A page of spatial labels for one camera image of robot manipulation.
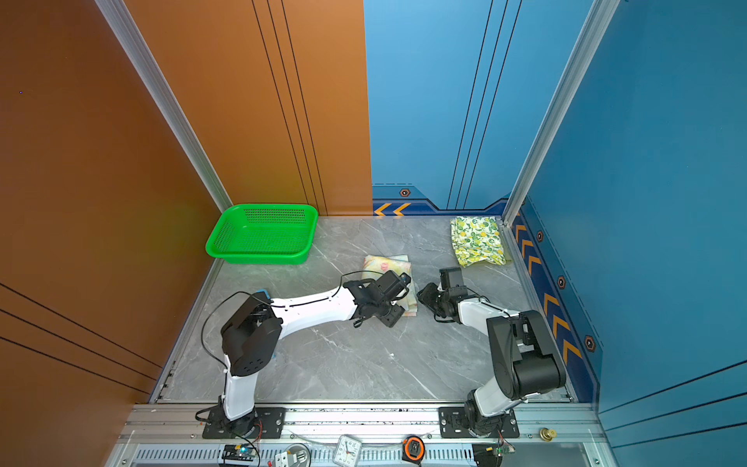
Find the pastel floral skirt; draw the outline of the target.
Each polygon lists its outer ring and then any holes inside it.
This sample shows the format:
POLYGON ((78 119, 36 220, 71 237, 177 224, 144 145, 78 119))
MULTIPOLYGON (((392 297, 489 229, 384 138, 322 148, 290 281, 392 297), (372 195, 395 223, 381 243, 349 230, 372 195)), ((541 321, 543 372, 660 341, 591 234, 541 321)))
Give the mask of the pastel floral skirt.
POLYGON ((412 263, 408 255, 397 255, 394 257, 381 257, 368 255, 365 258, 363 264, 363 278, 379 278, 386 272, 395 272, 397 276, 403 272, 410 276, 412 279, 408 286, 409 291, 403 299, 400 299, 397 304, 404 309, 404 317, 416 317, 417 315, 417 301, 416 301, 416 283, 414 282, 414 275, 412 274, 412 263))

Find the lemon print skirt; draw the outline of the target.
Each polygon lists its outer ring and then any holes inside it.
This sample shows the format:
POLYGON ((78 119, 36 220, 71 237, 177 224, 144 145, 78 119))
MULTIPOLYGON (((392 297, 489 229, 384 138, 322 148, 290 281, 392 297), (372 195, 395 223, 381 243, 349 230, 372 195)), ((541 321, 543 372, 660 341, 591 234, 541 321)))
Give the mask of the lemon print skirt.
POLYGON ((458 216, 451 219, 451 243, 462 268, 478 263, 507 263, 499 226, 493 217, 458 216))

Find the green plastic basket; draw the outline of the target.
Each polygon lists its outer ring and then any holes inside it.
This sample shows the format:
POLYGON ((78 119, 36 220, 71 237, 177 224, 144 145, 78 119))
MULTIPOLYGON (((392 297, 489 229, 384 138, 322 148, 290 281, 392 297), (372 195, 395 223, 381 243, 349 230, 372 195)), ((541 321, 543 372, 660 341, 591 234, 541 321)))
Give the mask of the green plastic basket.
POLYGON ((205 251, 234 265, 300 265, 309 258, 318 217, 306 204, 237 204, 221 214, 205 251))

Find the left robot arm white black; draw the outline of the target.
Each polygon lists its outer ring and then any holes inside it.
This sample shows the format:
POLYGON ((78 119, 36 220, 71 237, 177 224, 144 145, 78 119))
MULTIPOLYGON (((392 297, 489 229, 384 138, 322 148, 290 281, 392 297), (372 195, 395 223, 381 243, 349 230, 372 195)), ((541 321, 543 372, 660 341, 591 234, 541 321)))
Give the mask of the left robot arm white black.
POLYGON ((277 300, 261 292, 248 295, 221 329, 226 382, 220 408, 225 423, 254 425, 258 375, 279 341, 329 322, 351 321, 358 328, 376 318, 391 328, 405 313, 398 301, 408 295, 411 284, 406 272, 360 280, 344 274, 337 288, 319 294, 277 300))

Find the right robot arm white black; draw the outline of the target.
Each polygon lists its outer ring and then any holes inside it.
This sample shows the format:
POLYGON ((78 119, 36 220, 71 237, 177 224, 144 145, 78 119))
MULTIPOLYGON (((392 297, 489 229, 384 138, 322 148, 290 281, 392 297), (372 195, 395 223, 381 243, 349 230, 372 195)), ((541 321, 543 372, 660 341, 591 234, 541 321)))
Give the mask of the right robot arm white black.
POLYGON ((566 366, 540 311, 511 311, 469 288, 460 268, 440 270, 440 282, 418 293, 442 324, 459 324, 487 336, 493 376, 464 403, 464 426, 478 437, 500 430, 519 404, 564 387, 566 366))

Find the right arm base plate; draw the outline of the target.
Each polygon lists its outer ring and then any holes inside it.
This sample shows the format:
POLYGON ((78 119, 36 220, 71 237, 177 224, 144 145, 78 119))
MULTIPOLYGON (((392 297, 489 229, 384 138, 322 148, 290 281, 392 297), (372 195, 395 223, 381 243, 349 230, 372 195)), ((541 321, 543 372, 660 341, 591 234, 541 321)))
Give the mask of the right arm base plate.
POLYGON ((441 436, 445 439, 517 439, 521 435, 514 410, 486 418, 477 410, 467 410, 464 406, 440 407, 438 416, 441 436))

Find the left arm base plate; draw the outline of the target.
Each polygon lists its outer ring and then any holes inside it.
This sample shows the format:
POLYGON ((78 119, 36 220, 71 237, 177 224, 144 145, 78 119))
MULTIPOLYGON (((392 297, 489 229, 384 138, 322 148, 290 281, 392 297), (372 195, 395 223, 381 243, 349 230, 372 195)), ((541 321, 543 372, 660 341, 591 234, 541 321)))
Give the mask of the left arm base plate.
POLYGON ((229 420, 221 406, 213 406, 196 413, 196 421, 203 424, 204 439, 247 438, 275 440, 281 437, 286 416, 282 407, 255 408, 246 416, 229 420))

